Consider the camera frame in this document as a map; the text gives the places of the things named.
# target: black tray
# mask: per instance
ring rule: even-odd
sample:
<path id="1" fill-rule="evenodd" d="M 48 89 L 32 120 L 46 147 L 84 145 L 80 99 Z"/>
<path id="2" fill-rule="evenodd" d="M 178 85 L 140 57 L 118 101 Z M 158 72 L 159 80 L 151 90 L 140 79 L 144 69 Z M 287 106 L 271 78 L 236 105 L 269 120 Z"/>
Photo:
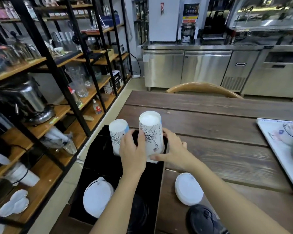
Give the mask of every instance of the black tray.
<path id="1" fill-rule="evenodd" d="M 133 139 L 136 145 L 137 136 L 138 131 L 135 131 L 133 133 Z M 165 153 L 167 148 L 167 139 L 165 137 L 164 144 Z M 138 233 L 154 233 L 155 231 L 163 171 L 164 162 L 158 162 L 157 164 L 146 163 L 146 169 L 138 183 L 136 194 L 147 205 L 148 216 L 145 225 Z M 98 177 L 104 177 L 116 189 L 121 176 L 121 158 L 113 154 L 109 129 L 105 125 L 89 147 L 69 216 L 88 224 L 95 224 L 97 219 L 88 214 L 83 207 L 82 199 L 86 188 L 92 181 L 98 179 Z"/>

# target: wooden tabletop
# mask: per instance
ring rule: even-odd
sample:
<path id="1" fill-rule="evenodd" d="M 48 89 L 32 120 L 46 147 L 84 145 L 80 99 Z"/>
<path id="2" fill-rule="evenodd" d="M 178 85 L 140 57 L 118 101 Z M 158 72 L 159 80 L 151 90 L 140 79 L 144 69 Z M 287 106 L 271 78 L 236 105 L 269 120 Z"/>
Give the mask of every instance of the wooden tabletop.
<path id="1" fill-rule="evenodd" d="M 292 102 L 132 91 L 117 118 L 138 128 L 140 114 L 150 110 L 187 142 L 191 153 L 293 233 L 292 185 L 256 125 L 256 118 L 293 120 Z M 174 188 L 184 171 L 172 164 L 165 167 L 156 230 L 186 234 L 189 207 Z M 212 208 L 206 197 L 202 204 Z"/>

